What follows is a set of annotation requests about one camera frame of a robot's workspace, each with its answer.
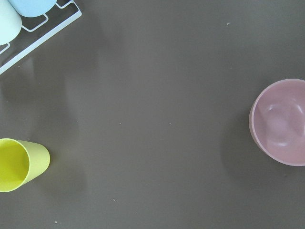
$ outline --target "plastic cup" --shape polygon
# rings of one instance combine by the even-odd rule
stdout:
[[[42,174],[49,166],[48,150],[37,143],[0,139],[0,192],[10,192]]]
[[[20,15],[7,0],[0,0],[0,45],[12,41],[22,26]]]
[[[22,16],[33,18],[48,12],[56,0],[9,0],[15,10]]]
[[[278,81],[257,97],[249,116],[251,135],[271,158],[305,166],[305,81]]]

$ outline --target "plastic bowl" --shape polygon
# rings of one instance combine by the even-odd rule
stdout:
[[[249,116],[251,135],[270,157],[305,165],[305,81],[278,81],[257,97]]]

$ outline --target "drying rack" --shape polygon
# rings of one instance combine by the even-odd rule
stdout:
[[[22,18],[22,29],[10,43],[0,46],[0,74],[81,16],[74,0],[58,0],[47,13]]]

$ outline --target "pink bowl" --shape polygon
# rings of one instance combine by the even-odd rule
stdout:
[[[249,116],[256,144],[273,159],[305,165],[305,81],[281,80],[257,97]]]

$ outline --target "bowl rim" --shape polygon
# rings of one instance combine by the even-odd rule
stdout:
[[[260,142],[259,138],[257,137],[256,131],[255,131],[255,127],[254,127],[254,113],[255,113],[255,109],[257,106],[258,101],[260,100],[260,98],[265,94],[266,91],[268,91],[270,88],[274,87],[277,84],[281,84],[281,83],[286,83],[286,82],[291,82],[291,81],[295,81],[295,82],[300,82],[300,83],[305,83],[305,80],[301,80],[301,79],[284,79],[284,80],[280,80],[277,81],[271,85],[269,85],[268,87],[266,87],[257,97],[257,99],[255,100],[255,102],[253,103],[253,107],[250,113],[250,118],[251,118],[251,130],[253,132],[253,138],[255,140],[255,142],[258,144],[258,146],[271,158],[273,158],[274,160],[283,163],[285,165],[289,165],[289,166],[305,166],[305,162],[303,163],[289,163],[286,161],[283,161],[277,157],[275,157],[273,154],[271,154],[268,150],[266,150],[266,148],[263,146],[263,144]]]

